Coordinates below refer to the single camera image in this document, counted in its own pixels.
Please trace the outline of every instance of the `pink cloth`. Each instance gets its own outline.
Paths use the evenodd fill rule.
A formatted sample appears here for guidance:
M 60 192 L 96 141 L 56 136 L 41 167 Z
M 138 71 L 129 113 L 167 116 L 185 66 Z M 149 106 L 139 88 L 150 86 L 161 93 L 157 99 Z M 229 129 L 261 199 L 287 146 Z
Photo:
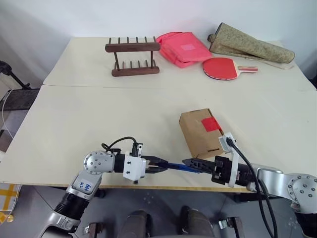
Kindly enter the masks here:
M 157 38 L 160 53 L 180 68 L 212 57 L 206 46 L 192 32 L 169 32 Z

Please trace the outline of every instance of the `wooden handle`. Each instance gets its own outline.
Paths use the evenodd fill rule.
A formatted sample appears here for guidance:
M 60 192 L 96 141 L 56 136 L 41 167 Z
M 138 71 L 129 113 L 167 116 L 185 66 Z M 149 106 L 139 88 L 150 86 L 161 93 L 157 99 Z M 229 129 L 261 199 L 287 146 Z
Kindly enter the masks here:
M 256 73 L 256 72 L 258 72 L 258 67 L 256 67 L 256 66 L 238 66 L 238 70 L 240 72 Z

